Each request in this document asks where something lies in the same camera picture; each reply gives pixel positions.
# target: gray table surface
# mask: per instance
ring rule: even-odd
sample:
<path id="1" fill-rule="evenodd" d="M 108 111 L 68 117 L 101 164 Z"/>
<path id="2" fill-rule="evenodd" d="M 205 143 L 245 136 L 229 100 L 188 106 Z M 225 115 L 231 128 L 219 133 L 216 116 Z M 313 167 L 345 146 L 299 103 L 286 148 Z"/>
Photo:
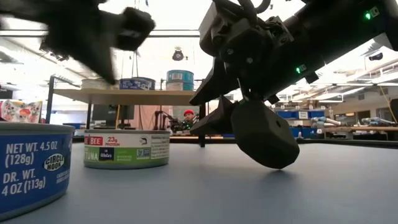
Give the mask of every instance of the gray table surface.
<path id="1" fill-rule="evenodd" d="M 301 145 L 275 171 L 235 145 L 170 148 L 167 166 L 98 170 L 74 144 L 67 194 L 4 224 L 398 223 L 398 150 Z"/>

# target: can label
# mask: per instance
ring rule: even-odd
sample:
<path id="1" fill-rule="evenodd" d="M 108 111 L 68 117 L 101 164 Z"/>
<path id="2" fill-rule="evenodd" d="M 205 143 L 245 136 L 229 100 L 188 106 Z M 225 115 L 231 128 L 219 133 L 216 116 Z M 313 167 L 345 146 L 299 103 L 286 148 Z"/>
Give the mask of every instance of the can label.
<path id="1" fill-rule="evenodd" d="M 0 136 L 0 214 L 66 190 L 71 149 L 72 134 Z"/>
<path id="2" fill-rule="evenodd" d="M 142 164 L 168 159 L 169 144 L 165 134 L 86 134 L 85 161 Z"/>

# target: green can label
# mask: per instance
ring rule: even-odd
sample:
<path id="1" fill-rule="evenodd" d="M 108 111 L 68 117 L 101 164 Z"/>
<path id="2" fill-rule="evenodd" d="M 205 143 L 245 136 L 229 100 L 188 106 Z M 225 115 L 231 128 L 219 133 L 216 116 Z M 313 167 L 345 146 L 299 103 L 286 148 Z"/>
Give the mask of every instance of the green can label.
<path id="1" fill-rule="evenodd" d="M 161 134 L 86 134 L 85 161 L 142 164 L 169 158 L 170 136 Z"/>

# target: wooden shelf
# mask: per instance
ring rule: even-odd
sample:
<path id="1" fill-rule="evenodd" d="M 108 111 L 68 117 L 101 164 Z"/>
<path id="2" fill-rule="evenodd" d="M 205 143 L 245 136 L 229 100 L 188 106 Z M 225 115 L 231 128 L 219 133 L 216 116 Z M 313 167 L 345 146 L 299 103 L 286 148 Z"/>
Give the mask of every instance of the wooden shelf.
<path id="1" fill-rule="evenodd" d="M 97 105 L 189 106 L 194 91 L 157 90 L 54 90 L 60 96 Z"/>

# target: red hat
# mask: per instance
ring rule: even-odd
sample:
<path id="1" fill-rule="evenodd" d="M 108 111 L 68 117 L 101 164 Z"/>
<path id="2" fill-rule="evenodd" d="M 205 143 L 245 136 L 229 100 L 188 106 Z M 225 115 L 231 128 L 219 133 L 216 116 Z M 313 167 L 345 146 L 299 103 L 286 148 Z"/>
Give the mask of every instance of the red hat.
<path id="1" fill-rule="evenodd" d="M 187 113 L 193 114 L 193 110 L 186 110 L 186 111 L 184 112 L 184 116 L 185 116 Z"/>

